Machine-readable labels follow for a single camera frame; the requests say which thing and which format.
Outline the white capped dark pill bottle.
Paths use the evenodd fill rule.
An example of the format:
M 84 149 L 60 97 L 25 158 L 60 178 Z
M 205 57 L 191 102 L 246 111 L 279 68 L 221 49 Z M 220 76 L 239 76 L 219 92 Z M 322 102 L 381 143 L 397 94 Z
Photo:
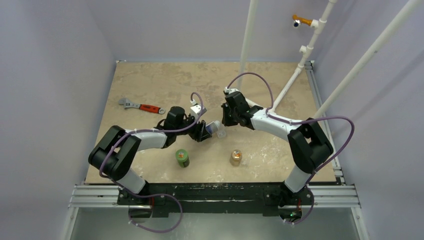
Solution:
M 216 134 L 220 131 L 220 127 L 221 127 L 221 122 L 218 121 L 218 120 L 214 120 L 214 121 L 209 122 L 205 126 L 205 129 L 210 135 L 213 135 L 213 134 Z

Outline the clear plastic pill organizer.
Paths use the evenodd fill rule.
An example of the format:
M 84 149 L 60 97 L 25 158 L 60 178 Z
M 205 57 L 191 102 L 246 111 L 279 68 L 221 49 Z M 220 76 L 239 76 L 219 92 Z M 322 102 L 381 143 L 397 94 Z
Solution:
M 223 138 L 225 138 L 225 137 L 227 136 L 226 130 L 225 130 L 225 129 L 220 129 L 220 130 L 218 130 L 218 131 L 216 132 L 216 136 L 217 136 L 219 139 L 223 139 Z

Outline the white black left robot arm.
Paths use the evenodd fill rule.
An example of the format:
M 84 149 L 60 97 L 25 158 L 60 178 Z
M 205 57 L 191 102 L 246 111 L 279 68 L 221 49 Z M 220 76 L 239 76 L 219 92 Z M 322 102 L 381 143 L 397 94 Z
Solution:
M 125 188 L 130 192 L 130 199 L 142 205 L 149 199 L 149 183 L 131 168 L 136 153 L 148 149 L 165 149 L 178 136 L 183 135 L 202 142 L 212 137 L 213 129 L 204 120 L 197 120 L 195 114 L 186 114 L 182 107 L 173 106 L 166 118 L 152 129 L 125 130 L 118 125 L 110 127 L 89 154 L 88 163 L 99 170 L 101 177 Z

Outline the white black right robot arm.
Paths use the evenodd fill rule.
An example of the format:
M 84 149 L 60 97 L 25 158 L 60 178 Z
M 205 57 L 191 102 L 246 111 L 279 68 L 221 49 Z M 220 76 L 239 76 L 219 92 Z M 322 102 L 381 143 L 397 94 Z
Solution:
M 294 203 L 300 198 L 300 191 L 308 179 L 334 153 L 326 134 L 312 118 L 308 123 L 292 124 L 288 118 L 268 115 L 263 107 L 249 106 L 238 90 L 226 90 L 224 95 L 225 102 L 221 105 L 224 126 L 240 125 L 288 142 L 294 167 L 281 184 L 280 196 L 284 202 Z

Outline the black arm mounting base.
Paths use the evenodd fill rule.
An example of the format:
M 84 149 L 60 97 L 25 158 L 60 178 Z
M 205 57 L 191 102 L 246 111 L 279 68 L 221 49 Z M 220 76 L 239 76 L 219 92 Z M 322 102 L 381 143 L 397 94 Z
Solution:
M 153 217 L 170 213 L 260 214 L 299 220 L 305 206 L 314 203 L 313 193 L 303 187 L 290 192 L 281 182 L 151 183 L 139 197 L 118 191 L 117 204 L 147 207 Z

